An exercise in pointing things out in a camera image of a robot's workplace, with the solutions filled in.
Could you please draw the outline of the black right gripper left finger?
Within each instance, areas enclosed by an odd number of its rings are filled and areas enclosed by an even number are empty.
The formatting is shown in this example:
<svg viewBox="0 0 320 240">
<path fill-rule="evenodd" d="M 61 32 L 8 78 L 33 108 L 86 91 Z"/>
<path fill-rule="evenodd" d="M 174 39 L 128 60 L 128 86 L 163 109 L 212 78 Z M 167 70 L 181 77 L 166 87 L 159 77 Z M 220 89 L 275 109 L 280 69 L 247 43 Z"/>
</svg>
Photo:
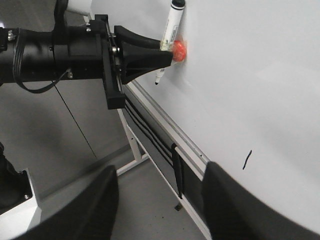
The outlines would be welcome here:
<svg viewBox="0 0 320 240">
<path fill-rule="evenodd" d="M 16 240 L 110 240 L 119 205 L 114 165 L 103 169 L 76 198 Z"/>
</svg>

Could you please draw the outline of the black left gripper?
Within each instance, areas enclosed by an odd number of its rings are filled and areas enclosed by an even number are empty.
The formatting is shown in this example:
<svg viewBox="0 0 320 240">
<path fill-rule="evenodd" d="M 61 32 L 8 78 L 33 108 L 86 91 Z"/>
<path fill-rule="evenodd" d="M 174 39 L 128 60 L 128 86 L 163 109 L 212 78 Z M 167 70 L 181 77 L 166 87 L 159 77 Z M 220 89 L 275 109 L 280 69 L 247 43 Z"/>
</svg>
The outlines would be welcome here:
<svg viewBox="0 0 320 240">
<path fill-rule="evenodd" d="M 52 31 L 56 69 L 71 69 L 74 80 L 102 79 L 109 110 L 125 107 L 125 94 L 119 90 L 113 69 L 107 27 L 108 16 L 96 14 L 89 25 L 67 26 L 57 17 Z M 115 42 L 120 51 L 123 43 L 152 50 L 124 50 L 120 79 L 123 85 L 149 72 L 169 67 L 173 53 L 160 51 L 160 41 L 136 34 L 121 25 L 114 26 Z"/>
</svg>

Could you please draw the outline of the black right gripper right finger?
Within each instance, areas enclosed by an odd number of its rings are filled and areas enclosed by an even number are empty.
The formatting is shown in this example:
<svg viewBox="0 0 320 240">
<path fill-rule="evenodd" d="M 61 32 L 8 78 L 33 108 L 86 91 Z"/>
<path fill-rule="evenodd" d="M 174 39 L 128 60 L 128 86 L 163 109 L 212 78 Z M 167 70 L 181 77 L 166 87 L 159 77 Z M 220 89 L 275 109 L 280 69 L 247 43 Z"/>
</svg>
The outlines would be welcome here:
<svg viewBox="0 0 320 240">
<path fill-rule="evenodd" d="M 318 240 L 320 235 L 276 212 L 215 162 L 202 180 L 203 213 L 214 240 Z"/>
</svg>

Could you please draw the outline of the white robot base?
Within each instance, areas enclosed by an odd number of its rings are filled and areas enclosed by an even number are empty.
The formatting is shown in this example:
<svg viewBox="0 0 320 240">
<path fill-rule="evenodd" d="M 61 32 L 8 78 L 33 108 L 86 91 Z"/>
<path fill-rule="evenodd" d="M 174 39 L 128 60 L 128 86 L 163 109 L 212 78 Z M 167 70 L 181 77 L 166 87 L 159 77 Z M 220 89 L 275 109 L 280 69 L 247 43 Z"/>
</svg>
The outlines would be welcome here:
<svg viewBox="0 0 320 240">
<path fill-rule="evenodd" d="M 21 174 L 26 183 L 26 193 L 18 203 L 0 212 L 0 238 L 2 240 L 14 239 L 41 222 L 42 209 L 38 203 L 34 180 L 27 168 L 21 171 Z"/>
</svg>

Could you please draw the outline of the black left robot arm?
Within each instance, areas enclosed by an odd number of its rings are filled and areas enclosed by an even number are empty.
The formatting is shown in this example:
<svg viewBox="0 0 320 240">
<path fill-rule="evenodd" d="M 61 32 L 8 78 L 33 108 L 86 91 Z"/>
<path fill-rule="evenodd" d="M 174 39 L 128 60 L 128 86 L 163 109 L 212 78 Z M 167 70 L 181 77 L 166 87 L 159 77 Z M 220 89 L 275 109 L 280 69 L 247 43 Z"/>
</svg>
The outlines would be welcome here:
<svg viewBox="0 0 320 240">
<path fill-rule="evenodd" d="M 116 25 L 110 30 L 108 16 L 97 14 L 88 24 L 69 26 L 66 43 L 57 44 L 53 32 L 20 28 L 0 30 L 0 82 L 47 81 L 35 90 L 43 93 L 63 80 L 101 79 L 110 110 L 122 109 L 122 86 L 146 73 L 170 66 L 173 54 L 160 50 L 158 40 Z"/>
</svg>

